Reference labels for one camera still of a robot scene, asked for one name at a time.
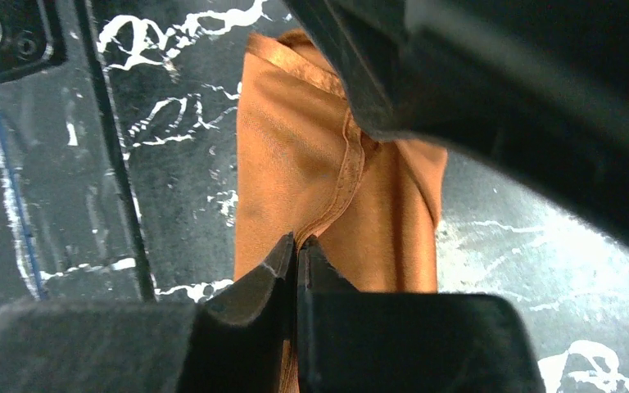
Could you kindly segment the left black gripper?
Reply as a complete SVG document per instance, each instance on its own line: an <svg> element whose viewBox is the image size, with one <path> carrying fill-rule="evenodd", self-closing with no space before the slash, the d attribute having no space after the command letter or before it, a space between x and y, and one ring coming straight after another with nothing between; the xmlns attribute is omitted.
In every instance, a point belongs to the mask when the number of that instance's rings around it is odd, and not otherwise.
<svg viewBox="0 0 629 393"><path fill-rule="evenodd" d="M373 138L439 142L629 246L629 1L288 1Z"/></svg>

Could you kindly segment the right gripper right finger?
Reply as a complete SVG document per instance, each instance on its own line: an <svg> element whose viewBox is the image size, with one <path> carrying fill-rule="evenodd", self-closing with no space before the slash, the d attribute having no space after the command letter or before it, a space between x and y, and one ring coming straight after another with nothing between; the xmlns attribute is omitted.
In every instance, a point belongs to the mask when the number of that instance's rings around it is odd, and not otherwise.
<svg viewBox="0 0 629 393"><path fill-rule="evenodd" d="M331 352L332 319L326 315L327 296L355 292L333 267L316 236L308 237L297 256L296 355L301 392L325 392L324 356Z"/></svg>

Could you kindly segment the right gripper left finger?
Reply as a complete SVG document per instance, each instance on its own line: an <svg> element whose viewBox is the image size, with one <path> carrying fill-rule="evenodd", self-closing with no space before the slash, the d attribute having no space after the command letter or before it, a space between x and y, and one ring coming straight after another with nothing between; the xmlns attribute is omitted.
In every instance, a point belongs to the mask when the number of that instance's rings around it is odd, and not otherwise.
<svg viewBox="0 0 629 393"><path fill-rule="evenodd" d="M294 324L296 242L282 236L255 268L203 303L180 392L276 392Z"/></svg>

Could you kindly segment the orange cloth napkin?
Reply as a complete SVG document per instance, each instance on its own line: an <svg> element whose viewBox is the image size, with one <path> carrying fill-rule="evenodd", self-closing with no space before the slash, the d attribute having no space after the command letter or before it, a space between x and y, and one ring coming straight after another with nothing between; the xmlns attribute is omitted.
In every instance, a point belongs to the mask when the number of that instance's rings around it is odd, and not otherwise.
<svg viewBox="0 0 629 393"><path fill-rule="evenodd" d="M362 291L437 290L447 150L368 136L304 31L249 37L236 137L235 278L292 233Z"/></svg>

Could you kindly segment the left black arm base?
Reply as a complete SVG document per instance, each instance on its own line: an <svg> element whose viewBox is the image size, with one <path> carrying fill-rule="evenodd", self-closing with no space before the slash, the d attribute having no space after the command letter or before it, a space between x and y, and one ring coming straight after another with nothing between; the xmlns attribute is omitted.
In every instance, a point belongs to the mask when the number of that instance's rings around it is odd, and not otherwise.
<svg viewBox="0 0 629 393"><path fill-rule="evenodd" d="M66 60L54 1L0 1L0 84Z"/></svg>

